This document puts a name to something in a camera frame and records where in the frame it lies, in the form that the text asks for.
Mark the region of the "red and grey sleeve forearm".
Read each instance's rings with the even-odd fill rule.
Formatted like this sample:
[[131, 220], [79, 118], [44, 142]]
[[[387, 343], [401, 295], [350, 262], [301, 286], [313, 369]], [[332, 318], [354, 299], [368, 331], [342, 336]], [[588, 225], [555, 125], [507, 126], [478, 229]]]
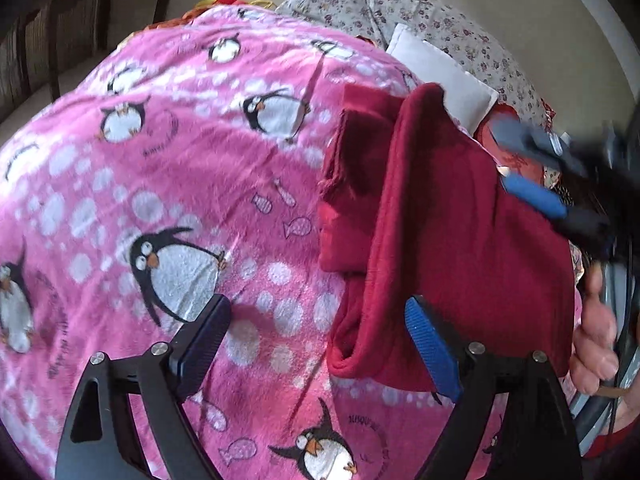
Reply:
[[616, 402], [610, 430], [610, 410], [600, 434], [582, 459], [585, 479], [639, 478], [639, 398], [625, 396]]

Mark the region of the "person right hand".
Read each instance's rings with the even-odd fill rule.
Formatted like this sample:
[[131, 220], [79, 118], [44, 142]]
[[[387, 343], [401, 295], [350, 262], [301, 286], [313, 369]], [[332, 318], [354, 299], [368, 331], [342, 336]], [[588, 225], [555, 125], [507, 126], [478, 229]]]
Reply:
[[570, 378], [576, 389], [587, 396], [594, 396], [601, 382], [613, 379], [620, 367], [614, 352], [616, 317], [601, 301], [603, 284], [601, 263], [595, 262], [586, 274], [582, 318], [574, 330], [574, 351], [570, 357]]

